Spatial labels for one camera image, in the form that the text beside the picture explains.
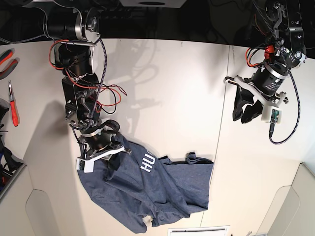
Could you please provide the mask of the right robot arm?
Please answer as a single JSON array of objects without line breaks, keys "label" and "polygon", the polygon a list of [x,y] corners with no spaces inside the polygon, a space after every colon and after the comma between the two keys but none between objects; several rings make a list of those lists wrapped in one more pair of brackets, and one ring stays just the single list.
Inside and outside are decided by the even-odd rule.
[{"label": "right robot arm", "polygon": [[49,63],[64,75],[65,120],[82,135],[101,129],[98,96],[109,87],[97,78],[93,62],[101,41],[99,11],[86,0],[2,0],[0,5],[14,12],[23,7],[44,12],[43,35],[54,41]]}]

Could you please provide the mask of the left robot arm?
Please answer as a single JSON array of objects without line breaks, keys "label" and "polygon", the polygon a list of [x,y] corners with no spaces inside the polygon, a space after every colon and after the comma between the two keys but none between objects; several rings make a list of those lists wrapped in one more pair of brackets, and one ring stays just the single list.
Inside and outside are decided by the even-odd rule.
[{"label": "left robot arm", "polygon": [[306,60],[300,3],[297,0],[267,0],[264,8],[253,1],[253,24],[264,42],[246,50],[246,64],[256,72],[249,78],[225,78],[236,85],[232,118],[248,123],[261,116],[267,123],[281,121],[280,105],[288,103],[278,89],[291,69]]}]

